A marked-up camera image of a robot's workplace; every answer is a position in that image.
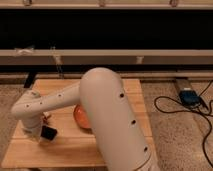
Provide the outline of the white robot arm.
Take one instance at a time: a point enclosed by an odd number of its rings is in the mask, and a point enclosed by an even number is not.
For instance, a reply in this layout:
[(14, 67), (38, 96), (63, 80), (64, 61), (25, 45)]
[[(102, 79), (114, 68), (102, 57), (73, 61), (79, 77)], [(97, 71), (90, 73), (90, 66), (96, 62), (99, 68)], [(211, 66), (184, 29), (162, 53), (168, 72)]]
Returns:
[(93, 68), (79, 82), (46, 96), (29, 90), (13, 105), (11, 114), (22, 121), (27, 135), (39, 137), (42, 113), (76, 104), (87, 114), (109, 171), (160, 171), (122, 79), (110, 69)]

